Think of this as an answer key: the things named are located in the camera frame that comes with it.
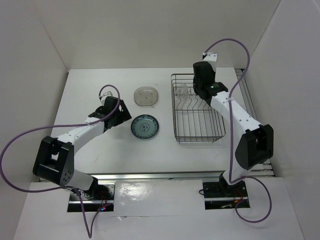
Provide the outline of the blue floral patterned plate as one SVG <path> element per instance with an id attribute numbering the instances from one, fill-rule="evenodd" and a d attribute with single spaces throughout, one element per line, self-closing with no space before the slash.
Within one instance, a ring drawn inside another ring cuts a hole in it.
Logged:
<path id="1" fill-rule="evenodd" d="M 130 130 L 138 139 L 148 140 L 155 137 L 160 129 L 158 120 L 149 114 L 142 114 L 134 118 Z"/>

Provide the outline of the smoky square glass plate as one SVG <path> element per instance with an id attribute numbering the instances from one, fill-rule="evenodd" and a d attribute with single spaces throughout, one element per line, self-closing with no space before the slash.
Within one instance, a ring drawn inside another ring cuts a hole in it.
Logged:
<path id="1" fill-rule="evenodd" d="M 134 102 L 141 107 L 151 107 L 158 102 L 158 99 L 158 91 L 151 86 L 139 87 L 133 94 Z"/>

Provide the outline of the clear textured glass plate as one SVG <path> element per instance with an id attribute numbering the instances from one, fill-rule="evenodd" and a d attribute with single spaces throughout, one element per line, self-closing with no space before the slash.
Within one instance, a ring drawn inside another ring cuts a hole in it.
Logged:
<path id="1" fill-rule="evenodd" d="M 189 99 L 189 89 L 185 83 L 181 83 L 176 87 L 176 93 L 174 95 L 175 108 L 182 110 Z"/>

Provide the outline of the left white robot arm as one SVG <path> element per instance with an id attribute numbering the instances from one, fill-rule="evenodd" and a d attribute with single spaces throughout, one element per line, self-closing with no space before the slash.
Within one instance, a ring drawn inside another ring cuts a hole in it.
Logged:
<path id="1" fill-rule="evenodd" d="M 122 99 L 107 96 L 102 103 L 82 125 L 58 137 L 42 139 L 32 169 L 35 176 L 62 187 L 76 188 L 88 200 L 107 190 L 96 177 L 75 169 L 75 155 L 82 147 L 132 118 Z"/>

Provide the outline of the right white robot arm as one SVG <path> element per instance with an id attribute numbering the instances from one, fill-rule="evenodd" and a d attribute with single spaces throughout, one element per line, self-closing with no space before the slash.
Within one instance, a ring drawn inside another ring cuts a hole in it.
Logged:
<path id="1" fill-rule="evenodd" d="M 194 92 L 227 120 L 230 126 L 229 168 L 219 176 L 218 190 L 230 196 L 252 168 L 274 154 L 274 130 L 251 117 L 216 81 L 216 72 L 207 61 L 193 64 Z"/>

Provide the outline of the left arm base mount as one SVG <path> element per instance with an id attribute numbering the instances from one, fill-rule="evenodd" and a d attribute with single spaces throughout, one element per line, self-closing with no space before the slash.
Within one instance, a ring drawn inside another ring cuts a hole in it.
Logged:
<path id="1" fill-rule="evenodd" d="M 98 209 L 102 212 L 113 212 L 116 183 L 107 182 L 104 186 L 107 189 L 107 193 L 106 191 L 99 191 L 96 196 L 89 196 L 80 190 L 81 197 L 79 197 L 74 190 L 71 190 L 67 212 L 80 213 L 82 211 L 80 199 L 82 199 L 85 212 L 96 212 Z"/>

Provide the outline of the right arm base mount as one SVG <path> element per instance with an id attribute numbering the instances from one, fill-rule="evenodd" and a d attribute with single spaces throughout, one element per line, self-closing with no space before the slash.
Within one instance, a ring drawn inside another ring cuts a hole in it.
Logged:
<path id="1" fill-rule="evenodd" d="M 234 209 L 237 204 L 239 208 L 250 208 L 247 187 L 243 181 L 225 192 L 220 189 L 218 182 L 203 182 L 198 193 L 204 197 L 206 210 Z"/>

